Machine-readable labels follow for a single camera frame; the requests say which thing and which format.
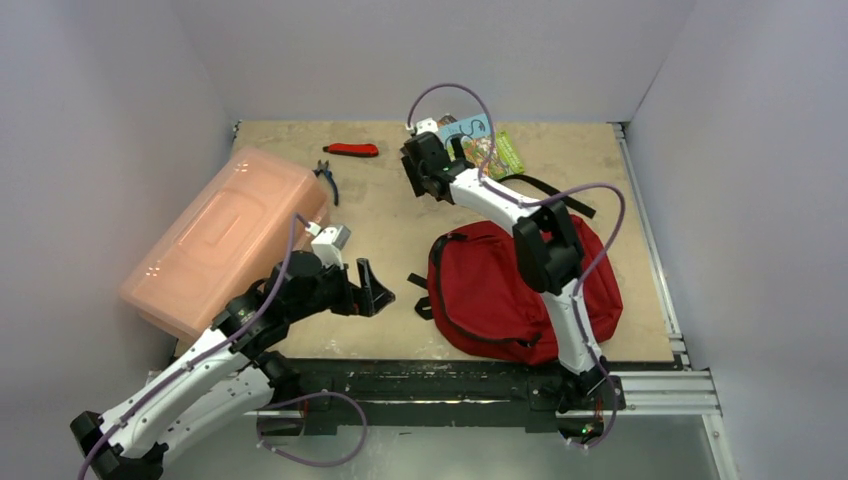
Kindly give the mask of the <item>light blue book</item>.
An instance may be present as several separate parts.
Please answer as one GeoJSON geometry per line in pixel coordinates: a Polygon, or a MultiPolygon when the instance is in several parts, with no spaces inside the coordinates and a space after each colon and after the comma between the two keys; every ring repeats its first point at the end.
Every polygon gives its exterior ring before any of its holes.
{"type": "Polygon", "coordinates": [[[481,163],[492,147],[491,129],[488,117],[478,114],[457,119],[448,114],[437,121],[438,136],[452,159],[455,158],[454,140],[460,142],[465,157],[473,163],[481,163]]]}

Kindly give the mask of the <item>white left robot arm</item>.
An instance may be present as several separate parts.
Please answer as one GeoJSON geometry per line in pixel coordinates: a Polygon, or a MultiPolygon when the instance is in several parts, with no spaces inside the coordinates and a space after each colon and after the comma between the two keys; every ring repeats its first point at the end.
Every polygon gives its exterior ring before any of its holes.
{"type": "Polygon", "coordinates": [[[136,394],[104,413],[84,411],[70,424],[84,456],[77,473],[100,479],[158,479],[168,463],[226,421],[249,411],[305,410],[332,391],[306,392],[300,373],[272,346],[292,324],[329,311],[373,317],[395,300],[368,260],[325,264],[295,250],[268,277],[233,298],[212,325],[136,394]]]}

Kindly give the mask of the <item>red student backpack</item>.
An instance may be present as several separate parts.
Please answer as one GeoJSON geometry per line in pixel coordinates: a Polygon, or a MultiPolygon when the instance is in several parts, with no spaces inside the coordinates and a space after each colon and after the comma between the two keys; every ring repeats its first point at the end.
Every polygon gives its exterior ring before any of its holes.
{"type": "MultiPolygon", "coordinates": [[[[565,201],[584,248],[587,268],[603,244],[588,225],[596,210],[571,198],[565,201]]],[[[512,238],[491,221],[458,227],[436,239],[428,273],[411,273],[407,281],[426,288],[416,313],[434,320],[448,342],[472,356],[540,365],[553,362],[558,345],[539,293],[520,278],[512,238]]],[[[618,326],[623,300],[607,257],[583,284],[592,332],[599,342],[610,340],[618,326]]]]}

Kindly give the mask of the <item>green illustrated book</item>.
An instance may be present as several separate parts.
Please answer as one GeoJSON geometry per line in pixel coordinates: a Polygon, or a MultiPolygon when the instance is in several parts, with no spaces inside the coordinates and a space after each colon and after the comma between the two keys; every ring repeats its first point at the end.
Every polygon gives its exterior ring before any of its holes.
{"type": "Polygon", "coordinates": [[[489,135],[483,135],[479,138],[464,137],[461,144],[466,158],[477,167],[482,167],[491,150],[495,149],[484,168],[485,175],[494,180],[525,173],[525,165],[506,131],[498,132],[495,141],[489,135]]]}

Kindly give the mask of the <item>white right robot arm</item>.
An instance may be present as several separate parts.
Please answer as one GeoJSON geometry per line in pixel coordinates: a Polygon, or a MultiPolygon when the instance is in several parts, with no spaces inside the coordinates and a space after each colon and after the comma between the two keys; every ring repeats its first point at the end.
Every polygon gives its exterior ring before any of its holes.
{"type": "Polygon", "coordinates": [[[533,200],[486,178],[461,155],[451,160],[433,132],[412,136],[401,152],[416,196],[465,207],[511,236],[520,277],[541,295],[553,326],[564,399],[576,407],[596,399],[608,372],[584,300],[584,252],[564,201],[533,200]]]}

